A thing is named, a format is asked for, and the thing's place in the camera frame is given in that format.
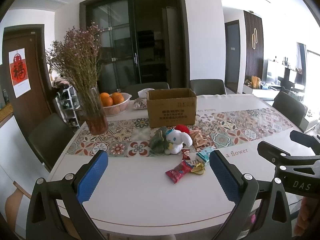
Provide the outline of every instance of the glass vase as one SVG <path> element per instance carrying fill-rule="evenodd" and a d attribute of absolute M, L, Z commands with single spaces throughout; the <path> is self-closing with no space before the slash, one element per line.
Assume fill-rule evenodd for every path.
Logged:
<path fill-rule="evenodd" d="M 92 135 L 108 131 L 108 121 L 104 113 L 97 87 L 87 91 L 77 91 L 81 112 Z"/>

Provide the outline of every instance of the yellow-green wrapper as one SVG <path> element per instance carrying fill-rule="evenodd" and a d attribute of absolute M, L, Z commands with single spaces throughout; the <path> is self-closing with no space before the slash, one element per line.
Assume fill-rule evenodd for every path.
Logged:
<path fill-rule="evenodd" d="M 196 164 L 193 169 L 191 170 L 192 173 L 202 175 L 204 174 L 205 168 L 202 162 Z"/>

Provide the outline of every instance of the white plush toy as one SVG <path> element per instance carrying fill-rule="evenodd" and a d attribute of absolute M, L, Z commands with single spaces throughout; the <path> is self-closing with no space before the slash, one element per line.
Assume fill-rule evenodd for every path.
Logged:
<path fill-rule="evenodd" d="M 165 154 L 179 153 L 183 148 L 183 143 L 185 143 L 187 147 L 192 145 L 190 135 L 175 129 L 167 131 L 166 139 L 169 142 L 169 148 L 165 150 Z"/>

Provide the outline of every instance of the hand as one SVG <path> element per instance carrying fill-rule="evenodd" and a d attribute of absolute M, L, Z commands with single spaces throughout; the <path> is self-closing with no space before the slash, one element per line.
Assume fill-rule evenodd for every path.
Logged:
<path fill-rule="evenodd" d="M 294 227 L 294 233 L 297 236 L 302 236 L 310 224 L 309 218 L 310 218 L 311 214 L 310 214 L 310 209 L 307 206 L 307 202 L 308 202 L 308 198 L 303 197 L 303 199 L 301 201 L 299 215 L 297 218 L 297 223 Z"/>

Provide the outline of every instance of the red chinese character poster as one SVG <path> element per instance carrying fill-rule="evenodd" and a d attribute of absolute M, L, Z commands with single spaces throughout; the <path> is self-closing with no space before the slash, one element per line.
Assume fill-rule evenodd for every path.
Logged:
<path fill-rule="evenodd" d="M 16 98 L 31 90 L 24 49 L 9 52 L 11 81 Z"/>

